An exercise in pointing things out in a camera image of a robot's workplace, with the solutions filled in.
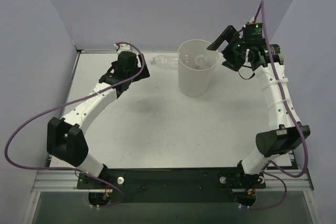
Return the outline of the clear unlabelled plastic bottle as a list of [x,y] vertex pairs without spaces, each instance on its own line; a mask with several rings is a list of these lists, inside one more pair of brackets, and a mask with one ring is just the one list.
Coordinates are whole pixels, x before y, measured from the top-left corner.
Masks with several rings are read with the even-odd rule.
[[151,65],[165,70],[177,70],[178,58],[174,56],[158,55],[152,58]]

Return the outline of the red white label bottle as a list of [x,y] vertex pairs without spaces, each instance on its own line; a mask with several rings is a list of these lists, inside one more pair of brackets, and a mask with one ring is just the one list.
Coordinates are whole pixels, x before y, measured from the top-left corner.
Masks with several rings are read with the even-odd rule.
[[204,55],[198,55],[195,60],[195,69],[196,70],[206,70],[211,67],[211,63],[209,61],[209,58]]

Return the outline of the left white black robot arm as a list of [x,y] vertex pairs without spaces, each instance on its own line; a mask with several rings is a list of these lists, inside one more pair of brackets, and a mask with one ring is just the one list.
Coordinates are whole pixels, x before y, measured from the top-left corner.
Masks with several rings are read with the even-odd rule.
[[96,188],[106,185],[106,166],[89,153],[85,133],[98,115],[130,84],[150,76],[143,55],[130,51],[118,54],[89,94],[62,118],[52,118],[47,126],[48,154],[89,174],[89,182]]

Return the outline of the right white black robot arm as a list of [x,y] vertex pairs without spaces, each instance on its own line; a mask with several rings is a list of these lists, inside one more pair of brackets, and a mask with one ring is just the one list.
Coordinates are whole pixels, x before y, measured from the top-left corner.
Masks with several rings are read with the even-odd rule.
[[256,148],[241,162],[244,173],[254,175],[295,150],[310,135],[310,127],[302,124],[293,107],[281,48],[267,45],[263,24],[247,23],[241,30],[229,25],[207,50],[217,50],[224,41],[228,44],[221,52],[222,65],[238,72],[248,62],[266,100],[269,130],[256,135]]

